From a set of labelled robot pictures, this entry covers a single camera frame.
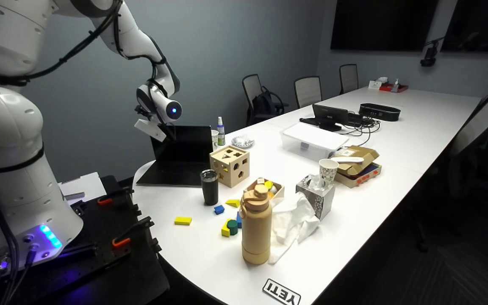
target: black tumbler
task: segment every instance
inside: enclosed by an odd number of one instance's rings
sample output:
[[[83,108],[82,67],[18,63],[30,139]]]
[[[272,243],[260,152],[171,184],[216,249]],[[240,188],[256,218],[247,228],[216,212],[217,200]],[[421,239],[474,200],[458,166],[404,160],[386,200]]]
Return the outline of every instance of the black tumbler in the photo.
[[[201,185],[205,196],[205,205],[213,206],[217,203],[217,172],[213,169],[201,172]]]

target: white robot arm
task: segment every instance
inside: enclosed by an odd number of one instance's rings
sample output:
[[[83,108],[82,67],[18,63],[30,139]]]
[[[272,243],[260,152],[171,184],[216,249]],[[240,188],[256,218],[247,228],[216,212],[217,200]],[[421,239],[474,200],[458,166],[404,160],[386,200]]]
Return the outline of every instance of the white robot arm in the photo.
[[[83,227],[44,154],[41,112],[19,93],[21,86],[54,71],[94,39],[85,39],[53,67],[30,74],[51,14],[89,17],[97,27],[93,33],[104,29],[100,36],[110,50],[151,62],[152,77],[137,89],[137,99],[153,127],[182,114],[180,103],[170,99],[180,88],[178,77],[122,0],[0,0],[0,260],[10,259],[10,290],[27,259],[39,264],[56,257]],[[32,249],[37,251],[33,258]],[[7,293],[4,301],[10,299]]]

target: tan water bottle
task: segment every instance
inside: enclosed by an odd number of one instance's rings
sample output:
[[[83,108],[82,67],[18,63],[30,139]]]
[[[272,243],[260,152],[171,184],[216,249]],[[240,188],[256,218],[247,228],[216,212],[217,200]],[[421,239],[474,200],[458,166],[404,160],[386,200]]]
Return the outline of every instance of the tan water bottle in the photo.
[[[256,185],[242,196],[242,257],[252,264],[263,264],[271,254],[272,206],[265,185]]]

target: blue block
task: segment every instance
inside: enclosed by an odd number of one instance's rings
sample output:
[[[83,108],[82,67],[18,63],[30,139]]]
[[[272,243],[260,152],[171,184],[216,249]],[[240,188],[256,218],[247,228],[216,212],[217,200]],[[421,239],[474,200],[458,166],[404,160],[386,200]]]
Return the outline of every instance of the blue block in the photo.
[[[236,212],[236,223],[238,224],[238,228],[242,228],[242,218],[240,218],[239,212]]]
[[[219,215],[219,214],[223,213],[223,211],[225,211],[225,208],[223,206],[219,205],[219,206],[214,207],[213,211],[216,213],[216,215]]]

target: clear plastic container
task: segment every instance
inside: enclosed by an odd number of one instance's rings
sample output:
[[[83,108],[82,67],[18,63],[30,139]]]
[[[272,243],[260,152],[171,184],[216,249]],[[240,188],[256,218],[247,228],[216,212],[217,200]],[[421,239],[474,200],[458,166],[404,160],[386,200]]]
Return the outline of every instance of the clear plastic container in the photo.
[[[296,123],[280,134],[283,149],[314,161],[328,158],[349,139],[306,123]]]

